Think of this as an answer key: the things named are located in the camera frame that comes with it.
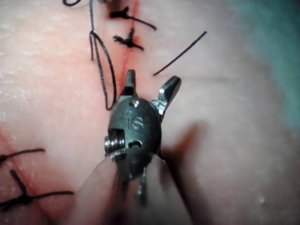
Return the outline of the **right arm needle driver jaw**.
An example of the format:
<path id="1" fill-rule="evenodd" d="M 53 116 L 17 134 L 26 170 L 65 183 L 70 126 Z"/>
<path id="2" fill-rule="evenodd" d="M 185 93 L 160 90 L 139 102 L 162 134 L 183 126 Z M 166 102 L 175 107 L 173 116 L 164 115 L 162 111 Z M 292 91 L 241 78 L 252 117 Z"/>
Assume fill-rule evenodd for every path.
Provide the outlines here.
<path id="1" fill-rule="evenodd" d="M 158 98 L 151 101 L 159 116 L 165 116 L 167 108 L 181 87 L 181 83 L 182 80 L 174 75 L 161 86 L 158 91 Z"/>
<path id="2" fill-rule="evenodd" d="M 136 73 L 135 70 L 130 69 L 127 71 L 121 96 L 137 97 L 136 93 Z"/>

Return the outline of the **right arm needle driver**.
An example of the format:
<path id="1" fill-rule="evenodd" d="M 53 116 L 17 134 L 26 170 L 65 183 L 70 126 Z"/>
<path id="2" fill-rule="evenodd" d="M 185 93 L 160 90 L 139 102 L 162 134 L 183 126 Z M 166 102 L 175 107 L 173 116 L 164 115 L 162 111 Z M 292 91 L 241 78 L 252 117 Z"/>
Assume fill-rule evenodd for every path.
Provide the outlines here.
<path id="1" fill-rule="evenodd" d="M 163 158 L 161 140 L 161 119 L 154 105 L 137 95 L 120 96 L 111 111 L 105 156 L 137 148 Z"/>

